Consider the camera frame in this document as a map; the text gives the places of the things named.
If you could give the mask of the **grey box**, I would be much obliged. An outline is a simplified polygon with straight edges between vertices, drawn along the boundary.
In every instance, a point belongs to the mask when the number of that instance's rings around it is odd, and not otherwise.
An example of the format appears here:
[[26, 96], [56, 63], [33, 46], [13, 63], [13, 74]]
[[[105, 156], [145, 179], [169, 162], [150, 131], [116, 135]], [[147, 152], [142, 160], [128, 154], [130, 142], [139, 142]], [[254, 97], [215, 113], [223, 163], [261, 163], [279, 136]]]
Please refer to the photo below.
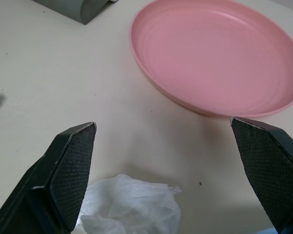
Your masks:
[[32, 0], [83, 25], [87, 25], [108, 4], [119, 0]]

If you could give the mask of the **crumpled white tissue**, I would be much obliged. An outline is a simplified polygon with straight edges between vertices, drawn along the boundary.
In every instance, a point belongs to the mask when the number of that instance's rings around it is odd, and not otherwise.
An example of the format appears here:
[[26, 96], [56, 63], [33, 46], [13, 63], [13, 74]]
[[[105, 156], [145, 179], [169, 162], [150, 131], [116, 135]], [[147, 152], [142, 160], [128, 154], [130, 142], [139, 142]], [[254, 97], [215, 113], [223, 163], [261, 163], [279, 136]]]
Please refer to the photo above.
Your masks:
[[177, 234], [182, 190], [120, 174], [87, 187], [71, 234]]

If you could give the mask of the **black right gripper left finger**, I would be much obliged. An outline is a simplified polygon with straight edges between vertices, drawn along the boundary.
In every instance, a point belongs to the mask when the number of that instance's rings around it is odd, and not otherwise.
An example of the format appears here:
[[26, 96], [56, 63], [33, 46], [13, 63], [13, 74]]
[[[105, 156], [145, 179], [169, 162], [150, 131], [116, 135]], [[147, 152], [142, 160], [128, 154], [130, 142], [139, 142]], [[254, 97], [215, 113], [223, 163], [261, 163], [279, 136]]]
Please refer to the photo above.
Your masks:
[[87, 189], [96, 123], [59, 133], [0, 208], [0, 234], [71, 234]]

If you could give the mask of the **pink round plate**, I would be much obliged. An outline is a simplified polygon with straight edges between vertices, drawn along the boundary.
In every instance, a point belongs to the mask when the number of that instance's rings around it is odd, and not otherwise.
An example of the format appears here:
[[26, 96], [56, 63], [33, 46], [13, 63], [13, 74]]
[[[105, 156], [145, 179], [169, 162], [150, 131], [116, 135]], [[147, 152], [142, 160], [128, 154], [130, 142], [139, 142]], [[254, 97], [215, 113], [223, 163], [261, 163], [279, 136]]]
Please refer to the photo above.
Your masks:
[[133, 19], [130, 44], [149, 81], [193, 111], [261, 117], [293, 104], [293, 40], [233, 0], [155, 0]]

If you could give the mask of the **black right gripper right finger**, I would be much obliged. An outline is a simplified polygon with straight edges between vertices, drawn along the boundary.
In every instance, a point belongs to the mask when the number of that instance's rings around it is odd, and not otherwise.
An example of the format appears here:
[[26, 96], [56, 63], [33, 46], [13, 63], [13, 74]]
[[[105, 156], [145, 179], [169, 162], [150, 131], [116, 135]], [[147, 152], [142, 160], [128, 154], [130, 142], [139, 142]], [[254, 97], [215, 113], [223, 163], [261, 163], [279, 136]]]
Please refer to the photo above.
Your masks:
[[293, 139], [281, 128], [233, 117], [245, 174], [278, 234], [293, 234]]

